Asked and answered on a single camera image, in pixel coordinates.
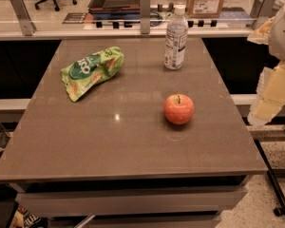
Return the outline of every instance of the cardboard box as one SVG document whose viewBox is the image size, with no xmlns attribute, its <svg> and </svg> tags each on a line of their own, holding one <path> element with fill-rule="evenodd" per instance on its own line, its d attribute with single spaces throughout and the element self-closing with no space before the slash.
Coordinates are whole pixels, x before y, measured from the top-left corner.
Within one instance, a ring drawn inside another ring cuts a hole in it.
<svg viewBox="0 0 285 228">
<path fill-rule="evenodd" d="M 224 0 L 187 0 L 187 13 L 192 18 L 216 18 L 223 3 Z"/>
</svg>

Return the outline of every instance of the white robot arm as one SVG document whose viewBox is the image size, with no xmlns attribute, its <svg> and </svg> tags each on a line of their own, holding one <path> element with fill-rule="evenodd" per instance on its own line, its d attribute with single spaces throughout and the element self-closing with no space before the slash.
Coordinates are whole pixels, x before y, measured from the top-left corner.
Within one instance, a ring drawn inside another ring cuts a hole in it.
<svg viewBox="0 0 285 228">
<path fill-rule="evenodd" d="M 274 69 L 264 68 L 256 89 L 248 122 L 265 125 L 285 105 L 285 5 L 276 14 L 269 32 L 269 52 L 280 60 Z"/>
</svg>

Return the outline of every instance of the table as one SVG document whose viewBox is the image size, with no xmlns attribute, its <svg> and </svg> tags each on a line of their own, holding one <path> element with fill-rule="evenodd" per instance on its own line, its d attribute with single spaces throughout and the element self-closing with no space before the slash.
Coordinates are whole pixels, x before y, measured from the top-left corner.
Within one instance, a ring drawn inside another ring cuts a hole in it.
<svg viewBox="0 0 285 228">
<path fill-rule="evenodd" d="M 119 46 L 122 69 L 77 103 L 61 68 Z M 64 40 L 0 160 L 0 183 L 39 217 L 95 215 L 93 227 L 214 227 L 266 165 L 200 38 L 179 70 L 163 65 L 164 38 Z M 193 119 L 162 114 L 173 93 Z"/>
</svg>

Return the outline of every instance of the brown tabletop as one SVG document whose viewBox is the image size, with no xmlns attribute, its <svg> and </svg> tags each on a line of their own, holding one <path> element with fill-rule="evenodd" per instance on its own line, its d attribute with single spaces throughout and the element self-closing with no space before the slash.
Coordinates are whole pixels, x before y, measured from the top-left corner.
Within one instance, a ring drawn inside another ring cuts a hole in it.
<svg viewBox="0 0 285 228">
<path fill-rule="evenodd" d="M 123 68 L 73 103 L 61 68 L 111 46 L 121 47 Z M 62 41 L 0 160 L 0 181 L 263 174 L 266 166 L 201 39 L 188 39 L 184 66 L 175 71 L 164 68 L 163 47 L 163 38 Z M 195 103 L 185 125 L 163 116 L 173 93 Z"/>
</svg>

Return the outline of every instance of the black metal leg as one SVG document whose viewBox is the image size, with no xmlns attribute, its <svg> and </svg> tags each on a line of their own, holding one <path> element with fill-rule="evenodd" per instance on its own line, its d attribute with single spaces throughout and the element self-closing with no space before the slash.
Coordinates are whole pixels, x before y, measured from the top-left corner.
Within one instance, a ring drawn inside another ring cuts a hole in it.
<svg viewBox="0 0 285 228">
<path fill-rule="evenodd" d="M 283 191 L 282 189 L 280 188 L 279 186 L 279 183 L 276 179 L 276 175 L 272 169 L 272 166 L 269 164 L 268 162 L 268 159 L 265 155 L 265 152 L 260 144 L 260 142 L 258 140 L 255 140 L 255 143 L 256 143 L 256 147 L 261 155 L 261 157 L 263 158 L 263 160 L 265 161 L 266 165 L 267 165 L 267 168 L 268 168 L 268 171 L 267 171 L 267 175 L 268 175 L 268 178 L 270 180 L 270 183 L 272 184 L 272 186 L 274 187 L 275 189 L 275 194 L 276 194 L 276 197 L 281 205 L 281 208 L 276 208 L 274 210 L 275 212 L 275 215 L 276 216 L 282 216 L 282 215 L 285 215 L 285 196 L 283 194 Z"/>
</svg>

